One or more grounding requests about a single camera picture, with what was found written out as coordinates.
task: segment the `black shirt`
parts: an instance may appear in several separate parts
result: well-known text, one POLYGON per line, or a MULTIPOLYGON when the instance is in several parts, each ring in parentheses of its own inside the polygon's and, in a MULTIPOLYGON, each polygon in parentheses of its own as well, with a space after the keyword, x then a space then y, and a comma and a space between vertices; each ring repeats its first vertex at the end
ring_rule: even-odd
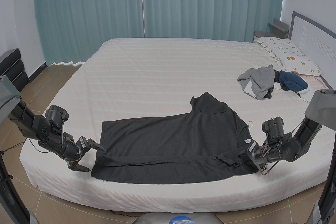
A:
POLYGON ((245 150, 248 126, 208 92, 190 113, 103 122, 91 176, 121 183, 208 182, 255 173, 245 150))

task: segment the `floral pillowcase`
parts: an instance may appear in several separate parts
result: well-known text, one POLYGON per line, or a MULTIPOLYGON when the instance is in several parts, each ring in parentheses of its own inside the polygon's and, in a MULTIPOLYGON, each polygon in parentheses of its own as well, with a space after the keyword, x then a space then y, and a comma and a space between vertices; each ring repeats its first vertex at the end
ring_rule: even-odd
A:
POLYGON ((319 76, 320 70, 290 39, 261 37, 256 40, 286 72, 319 76))

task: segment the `white headboard panel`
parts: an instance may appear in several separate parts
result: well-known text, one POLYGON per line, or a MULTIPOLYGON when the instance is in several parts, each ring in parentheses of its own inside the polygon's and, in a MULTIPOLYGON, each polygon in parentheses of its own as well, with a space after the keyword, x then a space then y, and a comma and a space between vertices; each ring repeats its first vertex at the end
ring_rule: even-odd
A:
POLYGON ((294 11, 288 37, 318 66, 327 85, 336 89, 336 34, 294 11))

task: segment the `mattress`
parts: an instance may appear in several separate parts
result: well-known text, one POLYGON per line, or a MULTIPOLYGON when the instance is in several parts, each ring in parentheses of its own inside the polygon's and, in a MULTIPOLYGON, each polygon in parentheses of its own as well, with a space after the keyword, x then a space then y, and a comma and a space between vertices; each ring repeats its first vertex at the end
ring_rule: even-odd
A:
MULTIPOLYGON (((83 135, 99 142, 102 121, 164 117, 191 110, 192 96, 209 92, 226 102, 249 125, 259 144, 261 124, 281 116, 285 132, 304 118, 308 104, 294 92, 274 90, 258 101, 243 93, 237 77, 249 68, 273 64, 257 43, 174 38, 106 41, 69 79, 51 104, 66 109, 64 131, 75 141, 83 135)), ((306 77, 317 90, 322 84, 306 77)), ((326 180, 335 134, 322 127, 309 152, 293 163, 279 162, 267 175, 172 185, 122 184, 75 172, 55 154, 23 145, 20 161, 33 186, 62 199, 100 209, 128 212, 220 212, 267 205, 326 180)), ((92 168, 96 151, 79 162, 92 168)))

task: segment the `blue round sticker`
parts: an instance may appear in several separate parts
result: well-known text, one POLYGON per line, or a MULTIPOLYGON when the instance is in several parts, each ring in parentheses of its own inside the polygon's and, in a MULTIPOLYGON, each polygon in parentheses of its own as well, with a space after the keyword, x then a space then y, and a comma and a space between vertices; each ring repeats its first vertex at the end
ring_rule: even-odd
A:
POLYGON ((169 224, 195 224, 191 218, 185 216, 178 216, 173 218, 169 224))

